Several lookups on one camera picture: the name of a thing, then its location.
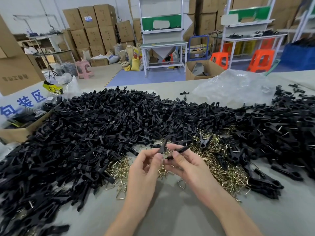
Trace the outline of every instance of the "person's left hand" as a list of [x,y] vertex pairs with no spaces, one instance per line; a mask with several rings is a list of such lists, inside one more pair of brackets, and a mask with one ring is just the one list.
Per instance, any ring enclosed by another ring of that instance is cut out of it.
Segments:
[[129,169],[124,208],[143,218],[152,200],[163,155],[158,148],[143,150]]

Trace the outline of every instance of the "green panel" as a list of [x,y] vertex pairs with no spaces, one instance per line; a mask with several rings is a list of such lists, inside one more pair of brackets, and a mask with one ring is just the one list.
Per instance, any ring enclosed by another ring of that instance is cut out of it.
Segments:
[[268,19],[270,7],[251,7],[246,9],[231,10],[229,14],[238,14],[239,21],[242,18],[255,17],[255,20]]
[[180,28],[181,27],[181,15],[171,15],[171,16],[161,16],[161,17],[144,17],[142,18],[143,31],[155,30],[153,28],[153,22],[159,21],[169,21],[169,29]]

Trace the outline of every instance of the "white shirt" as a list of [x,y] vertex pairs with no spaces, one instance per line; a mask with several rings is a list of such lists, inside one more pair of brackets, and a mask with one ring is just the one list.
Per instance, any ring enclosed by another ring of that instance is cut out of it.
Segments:
[[24,47],[25,54],[34,54],[37,53],[37,50],[34,47],[25,48]]

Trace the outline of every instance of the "forearm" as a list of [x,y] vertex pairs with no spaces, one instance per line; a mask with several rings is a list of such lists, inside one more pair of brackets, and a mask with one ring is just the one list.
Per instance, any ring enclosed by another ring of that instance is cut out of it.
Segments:
[[242,207],[225,190],[211,200],[209,208],[220,220],[227,236],[263,236]]
[[132,236],[141,219],[124,206],[104,236]]

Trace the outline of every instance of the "pink plastic stool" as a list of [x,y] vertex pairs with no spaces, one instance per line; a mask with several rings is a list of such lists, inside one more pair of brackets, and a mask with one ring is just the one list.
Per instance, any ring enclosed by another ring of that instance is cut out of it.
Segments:
[[86,60],[81,60],[81,61],[77,61],[76,62],[76,68],[77,68],[77,72],[79,75],[79,79],[89,79],[89,76],[93,76],[93,72],[92,71],[88,71],[86,68],[87,67],[91,67],[90,63]]

